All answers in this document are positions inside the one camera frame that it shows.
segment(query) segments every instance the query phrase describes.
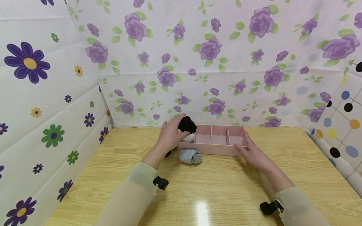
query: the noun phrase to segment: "table surface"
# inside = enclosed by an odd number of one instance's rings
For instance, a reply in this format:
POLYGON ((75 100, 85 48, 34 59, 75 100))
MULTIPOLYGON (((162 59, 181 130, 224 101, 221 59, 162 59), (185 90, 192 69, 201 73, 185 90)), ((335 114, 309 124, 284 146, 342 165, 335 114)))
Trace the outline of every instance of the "table surface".
MULTIPOLYGON (((362 199, 300 128, 249 128, 251 138, 334 226, 360 225, 362 199)), ((157 141, 158 128, 113 129, 99 146, 46 226, 93 225, 116 186, 157 141)), ((282 226, 264 217, 268 201, 259 172, 243 158, 203 155, 199 165, 173 152, 160 166, 169 180, 158 190, 140 226, 282 226)))

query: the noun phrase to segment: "beige sleeve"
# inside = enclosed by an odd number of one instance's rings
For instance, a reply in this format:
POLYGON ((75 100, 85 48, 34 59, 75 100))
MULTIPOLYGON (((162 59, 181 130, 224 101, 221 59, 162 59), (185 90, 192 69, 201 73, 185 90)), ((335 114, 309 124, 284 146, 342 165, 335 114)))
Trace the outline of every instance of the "beige sleeve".
POLYGON ((280 218, 284 226, 331 226, 297 187, 290 187, 275 194, 284 207, 280 218))
POLYGON ((137 226, 156 194, 157 174, 150 165, 138 163, 116 188, 95 226, 137 226))

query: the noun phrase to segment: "pink organizer box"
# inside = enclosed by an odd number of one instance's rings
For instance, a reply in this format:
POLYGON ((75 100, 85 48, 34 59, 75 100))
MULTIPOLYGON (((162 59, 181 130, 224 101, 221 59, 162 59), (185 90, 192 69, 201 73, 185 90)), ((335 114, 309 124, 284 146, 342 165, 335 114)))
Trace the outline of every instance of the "pink organizer box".
POLYGON ((242 157, 243 155, 233 146, 246 142, 244 126, 236 125, 196 125, 197 129, 193 142, 181 142, 180 149, 195 149, 201 154, 227 155, 242 157))

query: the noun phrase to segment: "purple daisy print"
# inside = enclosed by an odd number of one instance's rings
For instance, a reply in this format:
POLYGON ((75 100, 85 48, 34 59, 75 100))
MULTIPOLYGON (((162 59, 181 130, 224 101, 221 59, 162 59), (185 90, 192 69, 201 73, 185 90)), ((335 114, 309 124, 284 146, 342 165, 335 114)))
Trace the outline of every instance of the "purple daisy print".
POLYGON ((24 79, 28 76, 33 84, 39 82, 39 77, 44 80, 48 78, 44 70, 49 70, 50 64, 41 61, 44 58, 41 50, 33 52, 32 46, 27 42, 21 43, 21 49, 14 44, 8 44, 7 48, 14 56, 5 57, 4 61, 7 66, 17 67, 14 71, 16 78, 24 79))
POLYGON ((4 226, 17 226, 19 223, 23 224, 28 219, 28 216, 33 214, 35 211, 35 204, 37 203, 36 200, 32 200, 32 197, 29 197, 25 202, 24 200, 20 200, 17 204, 15 209, 10 210, 6 216, 10 217, 4 223, 4 226))

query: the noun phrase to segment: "purple rose print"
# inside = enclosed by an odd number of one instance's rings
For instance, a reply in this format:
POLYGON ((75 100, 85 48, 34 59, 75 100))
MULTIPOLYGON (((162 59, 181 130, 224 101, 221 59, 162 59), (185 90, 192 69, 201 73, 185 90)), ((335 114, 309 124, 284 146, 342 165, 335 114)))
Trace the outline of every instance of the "purple rose print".
POLYGON ((302 35, 308 35, 312 33, 313 29, 316 28, 318 22, 315 19, 310 19, 309 21, 305 22, 302 26, 302 35))
POLYGON ((178 99, 178 103, 181 104, 181 105, 186 105, 189 103, 189 99, 185 96, 181 96, 179 99, 178 99))
POLYGON ((139 8, 142 6, 143 3, 144 3, 144 0, 134 0, 133 6, 135 8, 139 8))
POLYGON ((211 20, 211 26, 212 26, 212 29, 214 32, 219 32, 220 31, 220 27, 221 27, 221 24, 220 24, 220 20, 218 19, 212 19, 211 20))
POLYGON ((285 58, 286 56, 288 56, 288 54, 289 54, 289 52, 287 52, 287 51, 282 51, 282 52, 280 52, 280 53, 277 55, 276 61, 279 62, 279 61, 284 60, 284 58, 285 58))
POLYGON ((277 109, 275 107, 271 107, 269 108, 269 112, 273 115, 275 115, 277 113, 277 109))
POLYGON ((218 96, 218 95, 219 95, 219 91, 218 91, 218 89, 216 89, 216 88, 210 89, 210 92, 211 92, 214 96, 218 96))
POLYGON ((133 112, 132 101, 122 100, 121 104, 118 106, 119 111, 123 112, 125 115, 131 114, 133 112))
POLYGON ((333 39, 322 48, 324 51, 323 58, 344 59, 353 53, 360 44, 355 34, 348 34, 341 39, 333 39))
POLYGON ((278 99, 278 106, 286 106, 289 99, 287 97, 282 97, 278 99))
POLYGON ((185 27, 182 26, 181 24, 178 24, 178 25, 176 25, 176 26, 173 28, 173 30, 172 30, 172 32, 173 32, 173 37, 174 37, 175 39, 181 39, 181 38, 184 37, 185 31, 186 31, 186 30, 185 30, 185 27))
POLYGON ((264 52, 262 51, 262 49, 259 49, 256 52, 253 52, 253 56, 251 57, 252 60, 254 60, 255 62, 258 62, 262 59, 262 56, 264 55, 264 52))
POLYGON ((250 120, 250 116, 244 116, 243 117, 243 121, 249 121, 250 120))
POLYGON ((172 74, 167 68, 162 68, 157 72, 157 78, 160 83, 164 86, 173 86, 173 83, 176 82, 176 76, 172 74))
POLYGON ((309 67, 304 66, 302 67, 302 69, 300 69, 299 71, 301 74, 307 74, 309 72, 309 67))
POLYGON ((146 52, 143 52, 141 55, 139 55, 139 61, 146 64, 149 62, 149 60, 148 60, 149 57, 150 57, 150 55, 148 55, 146 52))
POLYGON ((237 92, 237 93, 242 92, 245 89, 245 87, 246 87, 246 85, 243 82, 239 82, 239 83, 234 85, 235 92, 237 92))
POLYGON ((281 124, 281 119, 273 117, 269 121, 264 122, 263 127, 279 127, 281 124))
POLYGON ((280 68, 274 66, 265 72, 264 82, 268 86, 277 87, 280 82, 284 81, 284 77, 285 75, 280 71, 280 68))
POLYGON ((99 37, 99 29, 93 25, 93 24, 88 24, 87 25, 88 29, 90 30, 90 32, 92 33, 92 35, 99 37))
POLYGON ((212 104, 208 106, 207 111, 210 112, 212 115, 218 115, 224 112, 224 108, 225 108, 225 101, 216 99, 212 104))
POLYGON ((178 113, 181 113, 181 107, 179 106, 174 106, 173 109, 178 112, 178 113))
POLYGON ((134 88, 136 89, 136 92, 142 93, 144 89, 144 84, 138 82, 137 84, 135 84, 134 88))
POLYGON ((139 16, 136 13, 131 13, 126 15, 125 19, 127 34, 139 42, 142 41, 143 37, 147 36, 147 28, 141 23, 139 16))
POLYGON ((93 46, 87 47, 85 51, 93 63, 104 63, 107 61, 108 48, 100 42, 94 42, 93 46))
POLYGON ((217 38, 210 38, 208 42, 204 42, 199 47, 199 53, 202 60, 213 60, 217 57, 222 47, 221 42, 217 38))
POLYGON ((270 17, 270 8, 263 7, 254 11, 254 15, 250 19, 250 31, 259 38, 264 37, 266 33, 272 31, 274 20, 270 17))
POLYGON ((321 97, 322 100, 323 100, 324 102, 326 102, 326 103, 328 103, 329 100, 331 99, 330 94, 327 93, 327 92, 322 92, 322 93, 320 93, 320 97, 321 97))
POLYGON ((170 54, 164 54, 161 58, 162 58, 162 63, 165 64, 170 60, 171 55, 170 54))

